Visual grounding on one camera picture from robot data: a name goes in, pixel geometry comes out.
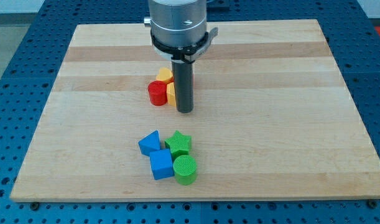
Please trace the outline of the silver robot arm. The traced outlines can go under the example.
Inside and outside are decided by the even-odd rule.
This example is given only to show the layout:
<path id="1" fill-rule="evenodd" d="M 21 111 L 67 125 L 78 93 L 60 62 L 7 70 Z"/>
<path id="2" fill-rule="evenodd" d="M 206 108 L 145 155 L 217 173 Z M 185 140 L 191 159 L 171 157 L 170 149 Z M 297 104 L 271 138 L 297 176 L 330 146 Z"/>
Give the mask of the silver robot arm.
<path id="1" fill-rule="evenodd" d="M 206 42 L 206 0 L 148 0 L 151 37 L 160 49 Z"/>

